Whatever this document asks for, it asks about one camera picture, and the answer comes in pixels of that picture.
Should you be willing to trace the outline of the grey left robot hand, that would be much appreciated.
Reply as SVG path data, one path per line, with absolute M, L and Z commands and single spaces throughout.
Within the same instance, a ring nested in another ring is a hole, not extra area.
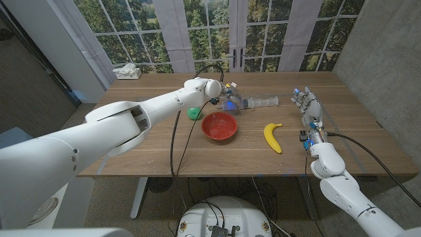
M 213 105 L 221 103 L 221 108 L 224 111 L 233 111 L 237 109 L 246 109 L 249 105 L 248 100 L 244 99 L 238 92 L 237 84 L 230 82 L 222 85 L 221 94 L 218 97 L 214 97 L 210 100 Z

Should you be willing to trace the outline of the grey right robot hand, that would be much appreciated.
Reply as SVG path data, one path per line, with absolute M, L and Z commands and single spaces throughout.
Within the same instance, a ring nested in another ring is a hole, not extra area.
M 303 126 L 311 124 L 315 125 L 315 127 L 323 126 L 322 105 L 308 86 L 305 87 L 304 91 L 295 88 L 291 101 L 300 110 Z

